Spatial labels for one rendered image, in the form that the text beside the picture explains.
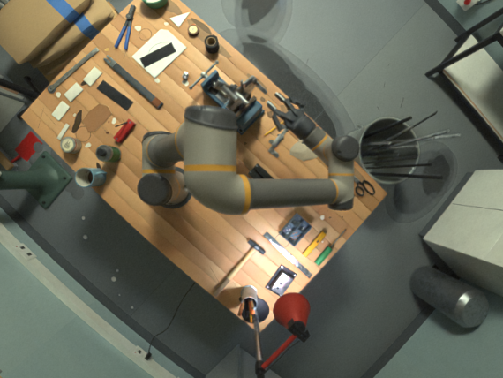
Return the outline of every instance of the red lamp shade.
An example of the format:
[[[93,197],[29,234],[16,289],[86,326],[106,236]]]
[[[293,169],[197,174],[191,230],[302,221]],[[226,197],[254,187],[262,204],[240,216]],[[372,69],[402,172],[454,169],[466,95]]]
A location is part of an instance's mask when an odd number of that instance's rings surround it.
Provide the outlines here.
[[[307,325],[311,306],[302,294],[294,292],[282,295],[274,304],[274,318],[284,328],[289,329],[293,323],[300,321]]]

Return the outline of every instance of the tabletop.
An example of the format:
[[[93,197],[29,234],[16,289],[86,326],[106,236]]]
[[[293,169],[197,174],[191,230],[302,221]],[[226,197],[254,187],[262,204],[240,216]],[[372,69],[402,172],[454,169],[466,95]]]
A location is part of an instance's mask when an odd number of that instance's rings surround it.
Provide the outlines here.
[[[125,15],[129,11],[129,7],[126,7],[62,70],[55,81],[92,49],[97,47],[100,51],[75,71],[57,88],[55,93],[50,94],[44,90],[24,113],[23,119],[75,171],[96,166],[98,159],[95,152],[100,145],[119,147],[122,155],[120,162],[104,164],[101,162],[102,168],[108,173],[107,181],[103,186],[95,187],[94,190],[144,238],[208,292],[213,293],[217,284],[244,257],[250,247],[248,240],[252,239],[257,242],[266,250],[266,253],[263,255],[255,253],[217,299],[237,314],[240,288],[252,284],[257,288],[259,297],[267,302],[272,312],[279,296],[266,289],[266,284],[280,265],[297,273],[287,292],[300,292],[379,205],[385,198],[386,192],[355,163],[356,176],[371,182],[376,193],[373,196],[368,194],[363,197],[355,196],[354,207],[350,211],[332,211],[328,209],[328,206],[320,205],[256,209],[245,215],[224,215],[202,206],[193,198],[187,205],[178,209],[147,205],[137,194],[137,185],[142,176],[141,140],[143,135],[154,131],[175,132],[184,121],[186,107],[202,104],[215,105],[203,93],[200,85],[190,90],[183,84],[183,72],[190,73],[189,81],[192,83],[201,72],[218,59],[216,69],[220,77],[228,84],[239,84],[241,80],[253,75],[267,90],[267,94],[263,94],[257,88],[253,92],[264,109],[267,110],[267,101],[271,101],[280,109],[285,108],[274,96],[275,92],[281,92],[281,90],[185,4],[179,0],[169,0],[169,5],[160,10],[152,10],[140,0],[134,0],[131,4],[136,5],[137,10],[132,22],[128,51],[124,50],[124,39],[119,48],[114,49],[116,39],[125,22]],[[171,17],[186,12],[190,15],[180,27],[175,26],[170,20]],[[197,37],[188,35],[188,26],[192,24],[199,27]],[[186,50],[157,79],[154,79],[136,63],[132,55],[161,29],[169,30],[186,46]],[[220,50],[217,54],[210,55],[206,52],[204,39],[210,34],[217,35],[219,38]],[[164,103],[162,108],[157,110],[115,73],[105,63],[106,55],[110,55],[159,98]],[[94,67],[102,72],[101,77],[92,86],[83,86],[84,91],[73,102],[66,101],[61,94],[75,83],[80,84]],[[133,101],[127,111],[97,90],[103,80]],[[61,121],[57,121],[51,114],[61,101],[70,105],[70,109]],[[66,132],[65,137],[72,136],[80,139],[83,147],[77,155],[64,154],[60,148],[60,141],[56,138],[64,124],[73,125],[75,116],[80,110],[84,118],[98,104],[108,106],[111,116],[96,131],[89,132],[81,126],[77,134],[73,134],[71,130]],[[291,132],[287,132],[283,142],[276,149],[279,158],[275,158],[268,152],[269,140],[274,139],[278,134],[278,132],[273,132],[264,136],[274,127],[271,116],[271,112],[267,111],[245,134],[238,135],[237,173],[246,175],[256,164],[259,164],[273,178],[327,178],[327,167],[320,159],[302,162],[290,154],[289,150],[297,142],[297,137]],[[136,127],[123,143],[117,144],[113,139],[118,130],[116,125],[128,119],[134,121]],[[312,228],[296,246],[293,246],[279,235],[279,231],[295,213],[303,217]],[[333,252],[320,266],[316,265],[314,263],[316,258],[344,230],[346,231],[335,244]],[[302,251],[321,231],[327,233],[325,238],[314,252],[304,257]],[[302,265],[309,269],[312,272],[312,278],[305,276],[278,253],[263,237],[266,232],[275,237]],[[270,314],[261,323],[261,328],[266,327],[273,318]]]

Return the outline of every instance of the scissors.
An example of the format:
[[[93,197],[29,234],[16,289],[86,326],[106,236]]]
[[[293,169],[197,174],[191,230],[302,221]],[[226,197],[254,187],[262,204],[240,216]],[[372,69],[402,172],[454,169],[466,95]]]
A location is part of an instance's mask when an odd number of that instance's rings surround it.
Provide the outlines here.
[[[365,192],[369,193],[370,195],[374,195],[376,193],[373,185],[367,180],[361,181],[355,176],[355,182],[357,183],[355,192],[357,192],[357,195],[359,195],[360,197],[363,197],[365,195]]]
[[[117,38],[116,41],[116,48],[119,47],[119,44],[121,43],[121,40],[123,39],[124,33],[126,33],[126,41],[124,43],[124,49],[127,51],[127,48],[129,46],[129,37],[131,36],[131,25],[132,25],[132,18],[134,16],[134,11],[136,10],[136,6],[132,5],[129,8],[129,13],[126,16],[126,22],[124,22],[123,30],[121,30],[121,34]]]

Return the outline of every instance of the green metal base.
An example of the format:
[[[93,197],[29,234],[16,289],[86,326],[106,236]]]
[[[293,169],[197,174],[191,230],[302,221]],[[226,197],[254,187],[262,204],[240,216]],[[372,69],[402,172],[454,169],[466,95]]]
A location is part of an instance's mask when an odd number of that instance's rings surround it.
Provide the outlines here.
[[[42,189],[28,189],[28,192],[39,201],[43,208],[48,208],[71,181],[71,175],[46,151],[28,171],[30,170],[45,170],[48,172],[48,176],[53,177],[49,185],[45,185]]]

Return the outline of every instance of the hammer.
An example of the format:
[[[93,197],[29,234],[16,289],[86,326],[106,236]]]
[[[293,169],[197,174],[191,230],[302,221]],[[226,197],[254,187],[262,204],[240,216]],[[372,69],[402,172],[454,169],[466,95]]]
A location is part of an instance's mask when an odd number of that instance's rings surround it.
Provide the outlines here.
[[[266,251],[264,248],[259,246],[257,243],[255,243],[253,240],[248,240],[248,244],[251,246],[250,250],[246,253],[246,255],[241,259],[240,262],[237,263],[237,265],[225,276],[223,281],[216,287],[214,290],[213,295],[215,297],[218,297],[218,295],[221,293],[223,289],[229,284],[230,280],[237,274],[239,269],[243,267],[243,265],[253,256],[253,253],[255,250],[259,251],[260,253],[264,254]]]

